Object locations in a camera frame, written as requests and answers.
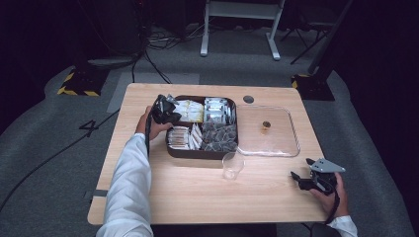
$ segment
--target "white shirt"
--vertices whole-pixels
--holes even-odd
[[[126,143],[112,178],[105,209],[104,225],[96,236],[153,236],[148,194],[151,169],[145,136],[136,133]],[[357,227],[350,216],[335,218],[329,226],[342,237],[356,237]]]

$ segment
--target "gray carpet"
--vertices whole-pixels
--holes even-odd
[[[200,75],[196,73],[178,73],[178,74],[165,74],[170,78],[172,84],[186,84],[186,85],[199,85]],[[158,73],[134,73],[134,83],[153,83],[162,84],[165,81]],[[123,72],[118,80],[117,88],[115,89],[114,96],[109,102],[108,112],[113,113],[117,111],[123,104],[124,94],[126,87],[132,83],[132,75],[128,72]]]
[[[174,83],[187,82],[176,79],[186,74],[192,75],[187,82],[191,84],[197,83],[198,76],[202,85],[290,87],[290,77],[306,71],[318,48],[290,65],[304,46],[295,35],[279,42],[285,33],[278,32],[276,42],[282,59],[274,61],[265,31],[215,32],[209,37],[207,57],[200,57],[200,38],[148,52]],[[312,37],[309,33],[303,36]],[[42,161],[85,134],[78,129],[80,125],[107,118],[121,102],[121,88],[131,80],[130,67],[116,69],[111,71],[101,97],[57,95],[70,69],[51,78],[45,87],[46,99],[0,136],[0,200]],[[134,71],[156,73],[144,59]],[[359,121],[345,83],[333,73],[328,84],[335,102],[304,101],[304,105],[326,158],[347,169],[344,181],[359,236],[414,236],[400,193]],[[0,213],[0,236],[94,236],[99,226],[87,222],[90,194],[96,188],[117,117],[20,185]],[[309,236],[299,223],[277,226],[278,236]]]

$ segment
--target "black equipment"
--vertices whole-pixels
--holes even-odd
[[[104,40],[112,55],[142,54],[151,35],[148,1],[94,1]]]
[[[326,159],[319,159],[315,162],[308,158],[305,160],[311,169],[311,179],[302,179],[298,174],[291,172],[293,179],[298,182],[299,188],[306,191],[317,189],[327,196],[333,194],[336,187],[334,172],[345,172],[345,168]]]
[[[154,121],[159,124],[178,121],[181,118],[181,115],[173,112],[176,109],[175,105],[179,105],[179,103],[171,95],[168,95],[167,97],[158,95],[157,99],[154,101],[145,125],[145,145],[147,146],[147,154],[150,153],[149,135],[151,120],[154,119]]]

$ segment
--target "glass cup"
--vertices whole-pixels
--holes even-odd
[[[235,152],[229,152],[222,158],[222,176],[226,180],[235,180],[237,179],[240,171],[243,170],[244,165],[245,161],[243,155]]]

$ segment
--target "wooden table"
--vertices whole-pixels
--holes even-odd
[[[112,136],[97,190],[108,190],[119,156],[135,131],[145,107],[158,94],[227,97],[245,105],[279,106],[290,111],[300,152],[296,157],[246,157],[235,181],[222,178],[219,160],[173,158],[161,132],[150,142],[152,224],[275,223],[323,221],[326,214],[309,192],[301,191],[290,171],[309,177],[305,158],[317,160],[322,151],[297,90],[273,87],[130,84]],[[93,197],[91,224],[102,224],[105,197]]]

